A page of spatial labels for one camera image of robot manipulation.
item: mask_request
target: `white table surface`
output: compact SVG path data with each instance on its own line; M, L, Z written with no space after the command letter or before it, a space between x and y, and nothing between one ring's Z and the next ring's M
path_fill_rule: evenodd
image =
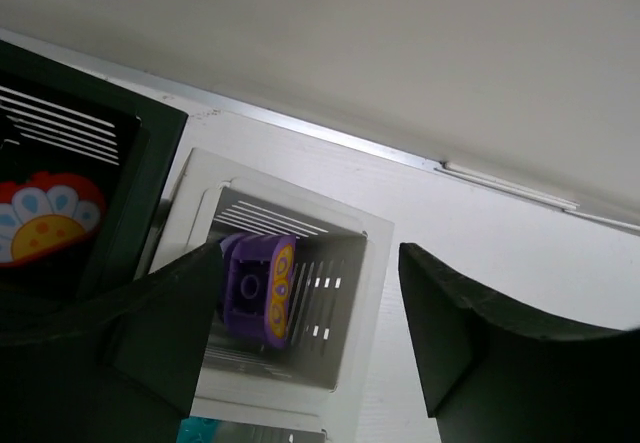
M40 45L45 56L79 64ZM109 77L191 115L165 197L197 146L395 223L357 441L440 441L426 415L397 275L412 241L457 270L521 301L612 328L640 324L640 238L473 185L295 133L244 115ZM136 81L150 81L141 73Z

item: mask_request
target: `white petal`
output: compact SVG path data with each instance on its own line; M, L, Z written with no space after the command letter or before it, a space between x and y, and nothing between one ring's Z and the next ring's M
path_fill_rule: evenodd
M80 223L88 233L100 223L100 208L95 203L83 200L78 203L73 219Z
M11 200L13 210L23 223L31 221L38 216L53 213L47 195L40 188L25 188L20 190Z
M11 261L13 261L11 240L0 237L0 263L9 263Z
M0 237L12 239L21 226L22 222L13 211L13 206L0 204Z
M78 206L78 193L69 186L54 186L47 192L47 198L56 215L64 215L69 218Z

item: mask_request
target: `turquoise object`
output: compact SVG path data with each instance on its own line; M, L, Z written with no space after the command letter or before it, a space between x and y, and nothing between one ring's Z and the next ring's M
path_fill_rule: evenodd
M191 416L182 420L176 443L211 443L218 429L218 420Z

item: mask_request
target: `dark green plastic basket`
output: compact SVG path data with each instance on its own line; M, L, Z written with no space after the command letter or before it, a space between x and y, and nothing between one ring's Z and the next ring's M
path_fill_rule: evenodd
M97 120L112 124L112 135L92 128ZM77 173L108 205L92 240L0 268L0 308L45 311L131 281L186 120L175 108L0 42L0 182Z

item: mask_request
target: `purple object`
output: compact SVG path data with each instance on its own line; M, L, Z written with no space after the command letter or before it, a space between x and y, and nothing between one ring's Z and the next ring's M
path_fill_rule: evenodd
M223 247L223 313L231 334L285 347L295 245L295 236L242 234Z

